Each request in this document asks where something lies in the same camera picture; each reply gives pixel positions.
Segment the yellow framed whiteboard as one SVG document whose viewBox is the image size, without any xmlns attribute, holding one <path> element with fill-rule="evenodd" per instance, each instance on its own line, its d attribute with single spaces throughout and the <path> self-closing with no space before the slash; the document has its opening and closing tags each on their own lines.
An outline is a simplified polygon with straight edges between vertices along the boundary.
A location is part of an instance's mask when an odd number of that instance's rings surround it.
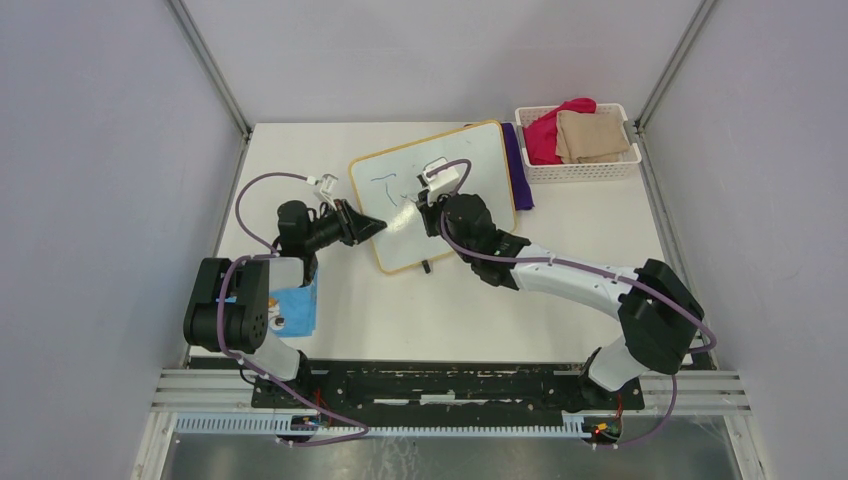
<svg viewBox="0 0 848 480">
<path fill-rule="evenodd" d="M 413 126 L 384 146 L 355 158 L 349 176 L 359 210 L 387 223 L 371 239 L 379 269 L 393 274 L 433 261 L 452 252 L 440 238 L 425 232 L 415 206 L 422 185 L 418 176 L 425 166 L 444 158 L 468 159 L 470 175 L 460 188 L 477 194 L 486 203 L 495 225 L 508 232 L 516 228 L 506 148 L 501 124 L 495 120 L 470 124 L 430 123 Z"/>
</svg>

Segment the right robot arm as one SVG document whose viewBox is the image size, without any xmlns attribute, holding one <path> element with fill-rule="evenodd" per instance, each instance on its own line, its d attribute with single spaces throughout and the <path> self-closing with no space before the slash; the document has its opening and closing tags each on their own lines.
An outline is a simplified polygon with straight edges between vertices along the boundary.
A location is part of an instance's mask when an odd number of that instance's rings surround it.
<svg viewBox="0 0 848 480">
<path fill-rule="evenodd" d="M 644 373 L 674 375 L 691 354 L 704 312 L 663 261 L 615 267 L 559 257 L 497 228 L 478 195 L 422 191 L 416 206 L 427 234 L 445 240 L 484 283 L 553 295 L 618 321 L 620 336 L 590 356 L 577 382 L 585 405 L 606 406 Z"/>
</svg>

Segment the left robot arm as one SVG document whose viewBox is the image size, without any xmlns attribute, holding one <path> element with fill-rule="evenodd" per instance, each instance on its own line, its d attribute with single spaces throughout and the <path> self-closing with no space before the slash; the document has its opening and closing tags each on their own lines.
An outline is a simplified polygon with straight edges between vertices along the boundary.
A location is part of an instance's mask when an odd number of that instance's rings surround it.
<svg viewBox="0 0 848 480">
<path fill-rule="evenodd" d="M 312 315 L 317 303 L 319 250 L 340 242 L 356 246 L 386 229 L 385 221 L 335 200 L 318 215 L 304 202 L 287 201 L 277 209 L 275 253 L 237 263 L 227 258 L 202 260 L 183 322 L 186 342 L 209 352 L 250 363 L 263 375 L 278 378 L 275 392 L 290 407 L 306 405 L 313 379 L 303 373 L 305 355 L 278 339 L 274 329 L 292 322 L 293 299 L 305 300 Z"/>
</svg>

